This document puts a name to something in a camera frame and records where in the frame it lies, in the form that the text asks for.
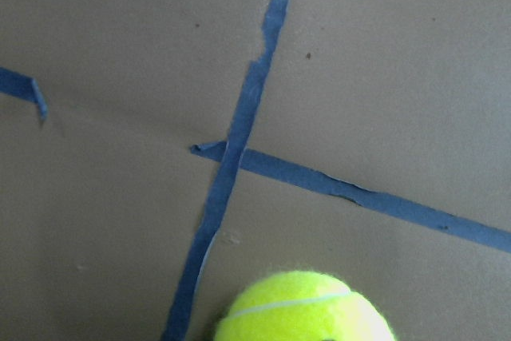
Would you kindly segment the yellow Wilson tennis ball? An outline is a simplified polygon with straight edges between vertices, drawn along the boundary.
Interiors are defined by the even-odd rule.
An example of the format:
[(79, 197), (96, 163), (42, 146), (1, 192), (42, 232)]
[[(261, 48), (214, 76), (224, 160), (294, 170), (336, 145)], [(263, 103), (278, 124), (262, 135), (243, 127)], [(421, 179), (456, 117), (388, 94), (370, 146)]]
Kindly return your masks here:
[(215, 340), (394, 340), (385, 318), (341, 280), (280, 272), (247, 287), (219, 322)]

